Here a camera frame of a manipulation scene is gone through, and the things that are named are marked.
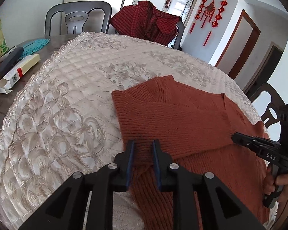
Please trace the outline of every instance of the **silver screw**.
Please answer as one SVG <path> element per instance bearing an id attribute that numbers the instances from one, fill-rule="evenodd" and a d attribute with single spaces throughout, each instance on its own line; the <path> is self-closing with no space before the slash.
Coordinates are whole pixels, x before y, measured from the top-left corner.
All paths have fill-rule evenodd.
<path id="1" fill-rule="evenodd" d="M 75 179 L 78 179 L 82 176 L 81 172 L 77 171 L 75 172 L 74 174 L 72 174 L 72 177 L 75 178 Z"/>
<path id="2" fill-rule="evenodd" d="M 172 164 L 170 164 L 170 168 L 171 168 L 172 170 L 176 170 L 176 169 L 179 168 L 179 165 L 176 164 L 176 163 L 172 163 Z"/>
<path id="3" fill-rule="evenodd" d="M 205 173 L 205 176 L 206 176 L 208 179 L 214 178 L 214 174 L 213 174 L 212 172 L 207 172 L 207 173 Z"/>
<path id="4" fill-rule="evenodd" d="M 108 165 L 108 168 L 110 170 L 115 170 L 117 168 L 117 164 L 116 163 L 111 163 L 111 164 Z"/>

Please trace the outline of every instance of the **orange sweater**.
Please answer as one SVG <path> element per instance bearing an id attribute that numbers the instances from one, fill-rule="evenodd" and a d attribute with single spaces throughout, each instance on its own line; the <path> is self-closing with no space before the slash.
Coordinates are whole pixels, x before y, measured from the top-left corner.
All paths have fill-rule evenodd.
<path id="1" fill-rule="evenodd" d="M 124 145 L 136 140 L 131 191 L 148 230 L 173 229 L 172 194 L 160 193 L 155 186 L 154 139 L 189 171 L 213 172 L 261 223 L 268 220 L 269 209 L 262 205 L 266 165 L 231 140 L 235 132 L 264 137 L 262 121 L 252 125 L 224 94 L 197 90 L 171 75 L 113 91 L 112 98 Z"/>

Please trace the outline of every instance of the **folded sweater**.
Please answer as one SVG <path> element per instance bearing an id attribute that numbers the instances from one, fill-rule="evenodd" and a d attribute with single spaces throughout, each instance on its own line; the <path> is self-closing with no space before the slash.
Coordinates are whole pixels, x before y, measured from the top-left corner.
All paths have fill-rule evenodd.
<path id="1" fill-rule="evenodd" d="M 261 223 L 268 220 L 269 209 L 262 204 L 266 165 L 231 140 L 235 132 L 264 137 L 262 121 L 252 125 L 224 94 L 200 91 L 171 75 L 113 91 L 112 98 L 124 146 L 128 140 L 136 142 L 131 192 L 146 229 L 173 229 L 172 193 L 161 193 L 155 185 L 154 139 L 187 170 L 213 172 Z"/>

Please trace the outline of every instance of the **hand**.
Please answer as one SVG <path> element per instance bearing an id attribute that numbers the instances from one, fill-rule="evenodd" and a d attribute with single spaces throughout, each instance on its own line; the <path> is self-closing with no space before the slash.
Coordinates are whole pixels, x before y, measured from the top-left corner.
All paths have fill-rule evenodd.
<path id="1" fill-rule="evenodd" d="M 275 183 L 272 176 L 272 165 L 269 164 L 266 169 L 266 177 L 263 180 L 263 192 L 267 195 L 271 194 L 275 190 L 275 185 L 284 185 L 283 191 L 278 198 L 278 202 L 286 202 L 288 199 L 288 174 L 282 174 L 277 176 Z"/>

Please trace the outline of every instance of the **white tablecloth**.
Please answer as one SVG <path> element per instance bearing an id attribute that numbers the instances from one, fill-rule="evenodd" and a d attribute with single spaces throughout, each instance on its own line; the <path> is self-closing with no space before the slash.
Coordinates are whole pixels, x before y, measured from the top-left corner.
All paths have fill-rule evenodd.
<path id="1" fill-rule="evenodd" d="M 128 36 L 82 33 L 45 61 L 0 131 L 0 220 L 17 229 L 73 172 L 95 172 L 122 151 L 111 92 L 152 77 L 225 93 L 255 124 L 237 84 L 181 51 Z M 130 195 L 115 193 L 114 229 L 143 229 Z"/>

